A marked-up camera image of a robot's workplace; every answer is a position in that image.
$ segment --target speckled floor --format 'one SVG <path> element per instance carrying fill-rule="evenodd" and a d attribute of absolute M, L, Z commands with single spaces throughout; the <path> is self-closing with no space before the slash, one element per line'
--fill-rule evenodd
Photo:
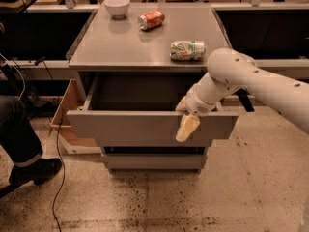
<path fill-rule="evenodd" d="M 56 205 L 62 231 L 295 232 L 309 196 L 309 137 L 274 113 L 240 114 L 229 140 L 215 141 L 201 174 L 116 172 L 100 155 L 68 155 Z M 48 118 L 33 119 L 44 156 L 57 156 Z M 0 150 L 0 187 L 12 163 Z M 0 199 L 0 231 L 58 231 L 52 215 L 60 172 Z"/>

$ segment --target shoe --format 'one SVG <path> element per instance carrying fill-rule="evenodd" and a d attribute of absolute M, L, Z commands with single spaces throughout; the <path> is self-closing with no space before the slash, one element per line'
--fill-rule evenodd
<path fill-rule="evenodd" d="M 13 186 L 21 186 L 34 181 L 35 185 L 40 185 L 53 178 L 61 167 L 62 163 L 59 159 L 38 159 L 35 163 L 26 167 L 14 166 L 9 183 Z"/>

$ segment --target gray tabletop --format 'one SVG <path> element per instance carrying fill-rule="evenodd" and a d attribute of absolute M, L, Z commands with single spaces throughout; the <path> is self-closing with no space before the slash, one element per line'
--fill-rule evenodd
<path fill-rule="evenodd" d="M 152 9 L 165 14 L 161 26 L 139 29 L 137 18 Z M 173 41 L 204 41 L 202 61 L 174 61 Z M 126 17 L 114 19 L 103 5 L 73 54 L 69 66 L 79 70 L 198 70 L 205 69 L 210 53 L 227 47 L 212 8 L 202 3 L 131 3 Z"/>

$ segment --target white bowl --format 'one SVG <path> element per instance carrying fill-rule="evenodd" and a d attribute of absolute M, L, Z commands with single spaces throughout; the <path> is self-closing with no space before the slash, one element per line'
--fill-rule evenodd
<path fill-rule="evenodd" d="M 106 10 L 115 18 L 122 18 L 126 15 L 130 0 L 104 0 Z"/>

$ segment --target beverage can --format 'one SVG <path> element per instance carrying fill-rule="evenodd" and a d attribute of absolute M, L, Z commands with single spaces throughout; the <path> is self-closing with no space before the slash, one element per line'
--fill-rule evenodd
<path fill-rule="evenodd" d="M 154 28 L 163 23 L 165 15 L 161 10 L 152 10 L 141 14 L 138 17 L 138 25 L 140 29 L 147 30 Z"/>
<path fill-rule="evenodd" d="M 204 53 L 203 41 L 176 41 L 171 43 L 171 58 L 174 60 L 202 60 Z"/>

